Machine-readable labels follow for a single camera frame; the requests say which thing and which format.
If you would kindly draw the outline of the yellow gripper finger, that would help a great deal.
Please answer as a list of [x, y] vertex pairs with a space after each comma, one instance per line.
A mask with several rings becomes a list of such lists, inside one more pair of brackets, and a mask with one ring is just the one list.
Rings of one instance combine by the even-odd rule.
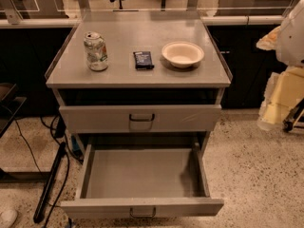
[[259, 39], [256, 43], [256, 47], [262, 50], [276, 50], [279, 32], [280, 26], [274, 28], [268, 34]]
[[264, 91], [257, 125], [262, 130], [273, 130], [304, 99], [304, 68], [288, 66], [282, 73], [273, 72]]

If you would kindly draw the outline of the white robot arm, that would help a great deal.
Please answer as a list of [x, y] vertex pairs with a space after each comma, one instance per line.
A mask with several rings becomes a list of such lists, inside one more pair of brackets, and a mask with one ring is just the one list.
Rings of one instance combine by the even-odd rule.
[[272, 73], [264, 91], [257, 125], [271, 130], [286, 124], [290, 114], [304, 99], [304, 0], [300, 0], [274, 28], [256, 43], [257, 48], [274, 50], [277, 60], [287, 68]]

